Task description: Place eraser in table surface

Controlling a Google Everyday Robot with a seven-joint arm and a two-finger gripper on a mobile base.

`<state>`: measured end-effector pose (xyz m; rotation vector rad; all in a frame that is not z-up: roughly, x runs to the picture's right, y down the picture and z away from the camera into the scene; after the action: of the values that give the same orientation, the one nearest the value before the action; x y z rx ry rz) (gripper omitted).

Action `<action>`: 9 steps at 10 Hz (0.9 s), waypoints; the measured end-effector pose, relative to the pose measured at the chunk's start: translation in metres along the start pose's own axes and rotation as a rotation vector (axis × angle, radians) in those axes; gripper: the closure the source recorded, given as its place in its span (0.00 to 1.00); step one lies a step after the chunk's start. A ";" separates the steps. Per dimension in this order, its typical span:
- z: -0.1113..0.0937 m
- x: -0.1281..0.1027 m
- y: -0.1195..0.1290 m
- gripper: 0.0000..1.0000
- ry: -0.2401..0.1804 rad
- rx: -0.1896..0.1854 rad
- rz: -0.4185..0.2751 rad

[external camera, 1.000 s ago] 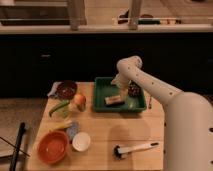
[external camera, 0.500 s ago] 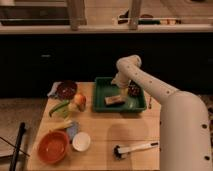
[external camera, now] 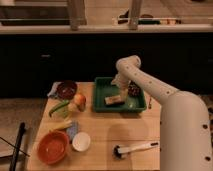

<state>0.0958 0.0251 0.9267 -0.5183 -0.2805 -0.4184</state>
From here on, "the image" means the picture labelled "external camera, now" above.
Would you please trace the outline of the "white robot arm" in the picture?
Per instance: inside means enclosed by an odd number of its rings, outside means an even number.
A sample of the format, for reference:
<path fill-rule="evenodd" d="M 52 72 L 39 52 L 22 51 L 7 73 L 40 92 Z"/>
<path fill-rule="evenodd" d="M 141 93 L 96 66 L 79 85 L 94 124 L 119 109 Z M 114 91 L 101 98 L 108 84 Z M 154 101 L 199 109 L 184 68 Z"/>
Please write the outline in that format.
<path fill-rule="evenodd" d="M 213 171 L 209 113 L 196 94 L 181 91 L 140 70 L 133 55 L 116 62 L 113 82 L 121 90 L 133 81 L 160 105 L 160 171 Z"/>

